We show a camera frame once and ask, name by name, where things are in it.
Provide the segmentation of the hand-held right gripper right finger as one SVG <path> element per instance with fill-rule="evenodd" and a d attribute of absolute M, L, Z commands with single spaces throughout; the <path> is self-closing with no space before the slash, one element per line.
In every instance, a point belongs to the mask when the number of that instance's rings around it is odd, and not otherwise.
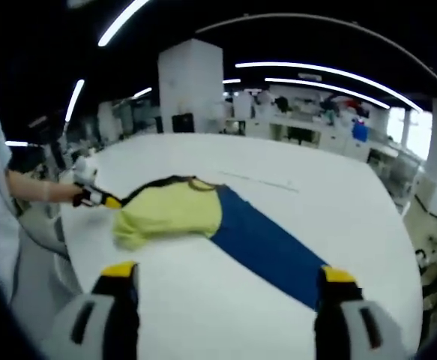
<path fill-rule="evenodd" d="M 378 303 L 364 298 L 348 272 L 323 266 L 317 284 L 317 359 L 400 358 L 400 327 Z"/>

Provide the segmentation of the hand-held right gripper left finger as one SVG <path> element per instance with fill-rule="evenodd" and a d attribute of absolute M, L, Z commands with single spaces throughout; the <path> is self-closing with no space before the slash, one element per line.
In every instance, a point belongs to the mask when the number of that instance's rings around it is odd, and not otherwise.
<path fill-rule="evenodd" d="M 52 359 L 137 359 L 139 264 L 106 267 L 91 292 L 71 300 L 51 329 Z"/>

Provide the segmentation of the person's left hand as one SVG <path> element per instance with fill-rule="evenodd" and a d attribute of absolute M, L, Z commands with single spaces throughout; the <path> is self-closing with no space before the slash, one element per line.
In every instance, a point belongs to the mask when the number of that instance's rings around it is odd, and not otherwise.
<path fill-rule="evenodd" d="M 76 184 L 49 182 L 46 199 L 51 203 L 73 203 L 82 194 L 82 188 Z"/>

